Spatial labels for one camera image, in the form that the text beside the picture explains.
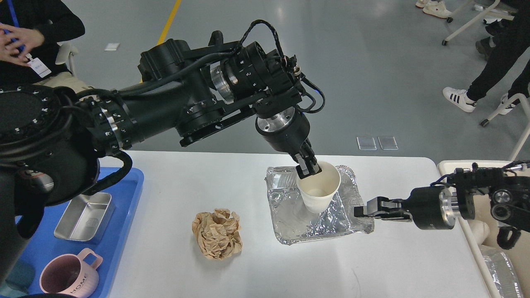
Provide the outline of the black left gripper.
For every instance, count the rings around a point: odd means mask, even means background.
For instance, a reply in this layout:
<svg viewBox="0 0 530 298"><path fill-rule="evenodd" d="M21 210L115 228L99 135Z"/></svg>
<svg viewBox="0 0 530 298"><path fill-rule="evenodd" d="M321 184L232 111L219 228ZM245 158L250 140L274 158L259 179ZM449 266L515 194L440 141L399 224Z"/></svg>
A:
<svg viewBox="0 0 530 298"><path fill-rule="evenodd" d="M299 161L296 166L299 179L322 172L308 140L310 123L297 108L289 107L270 118L257 118L255 127L274 150L288 153Z"/></svg>

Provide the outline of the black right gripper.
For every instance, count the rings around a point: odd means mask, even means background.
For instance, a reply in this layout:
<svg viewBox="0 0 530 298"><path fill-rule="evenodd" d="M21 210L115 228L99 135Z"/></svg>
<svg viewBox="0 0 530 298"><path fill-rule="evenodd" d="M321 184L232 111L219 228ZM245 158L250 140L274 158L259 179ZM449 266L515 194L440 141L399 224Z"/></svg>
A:
<svg viewBox="0 0 530 298"><path fill-rule="evenodd" d="M406 202L407 213L403 210ZM354 207L354 217L384 221L414 222L422 230L449 230L456 222L452 193L444 185L415 188L407 200L382 196L369 200L366 206Z"/></svg>

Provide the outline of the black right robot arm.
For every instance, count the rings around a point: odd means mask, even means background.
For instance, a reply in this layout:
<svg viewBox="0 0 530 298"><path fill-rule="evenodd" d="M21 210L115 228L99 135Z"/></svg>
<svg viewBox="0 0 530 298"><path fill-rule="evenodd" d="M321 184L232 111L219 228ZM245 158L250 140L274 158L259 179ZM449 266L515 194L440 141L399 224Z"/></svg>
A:
<svg viewBox="0 0 530 298"><path fill-rule="evenodd" d="M453 229L458 217L475 219L475 195L488 195L490 214L501 226L496 241L502 249L515 247L522 231L529 231L529 177L518 175L529 161L502 167L456 168L427 187L411 190L407 199L378 196L356 206L358 218L413 222L422 230Z"/></svg>

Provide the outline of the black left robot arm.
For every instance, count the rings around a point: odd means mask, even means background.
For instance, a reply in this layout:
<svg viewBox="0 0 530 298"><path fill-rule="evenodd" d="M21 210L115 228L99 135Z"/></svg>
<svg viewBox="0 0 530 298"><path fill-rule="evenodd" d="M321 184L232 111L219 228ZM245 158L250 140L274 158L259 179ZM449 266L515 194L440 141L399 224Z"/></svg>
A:
<svg viewBox="0 0 530 298"><path fill-rule="evenodd" d="M45 207L92 195L131 170L125 152L176 128L180 145L257 116L255 127L297 163L320 172L308 134L316 100L296 57L273 26L256 19L238 41L212 32L207 47L169 39L141 54L142 83L123 90L32 84L1 86L1 281L38 228Z"/></svg>

